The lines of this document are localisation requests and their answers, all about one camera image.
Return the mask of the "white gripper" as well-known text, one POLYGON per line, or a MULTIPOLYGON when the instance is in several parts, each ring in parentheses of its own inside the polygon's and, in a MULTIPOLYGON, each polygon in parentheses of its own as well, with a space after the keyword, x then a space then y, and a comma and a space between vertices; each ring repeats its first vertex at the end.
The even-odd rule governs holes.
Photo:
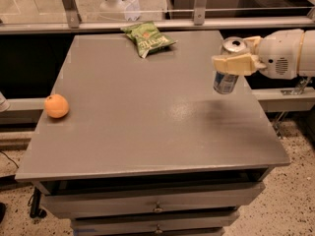
POLYGON ((278 30, 262 39, 245 37, 244 41, 256 54, 213 56, 215 69, 223 74, 250 76, 259 71, 270 79, 291 80, 297 76, 298 54, 303 40, 302 29, 278 30))

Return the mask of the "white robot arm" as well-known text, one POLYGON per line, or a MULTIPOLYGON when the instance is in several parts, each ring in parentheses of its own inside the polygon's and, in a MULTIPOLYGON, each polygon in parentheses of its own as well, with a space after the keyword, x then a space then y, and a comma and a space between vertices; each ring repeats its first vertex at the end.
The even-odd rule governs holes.
POLYGON ((291 80, 315 76, 315 30, 278 30, 265 37, 229 37, 222 54, 213 56, 223 74, 250 76, 259 71, 270 79, 291 80))

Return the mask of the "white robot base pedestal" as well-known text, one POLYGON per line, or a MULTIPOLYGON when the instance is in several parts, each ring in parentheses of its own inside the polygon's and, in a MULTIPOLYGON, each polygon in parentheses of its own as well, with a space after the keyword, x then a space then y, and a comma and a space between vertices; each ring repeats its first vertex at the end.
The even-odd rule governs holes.
POLYGON ((99 17, 105 21, 137 21, 141 17, 139 0, 103 0, 99 17))

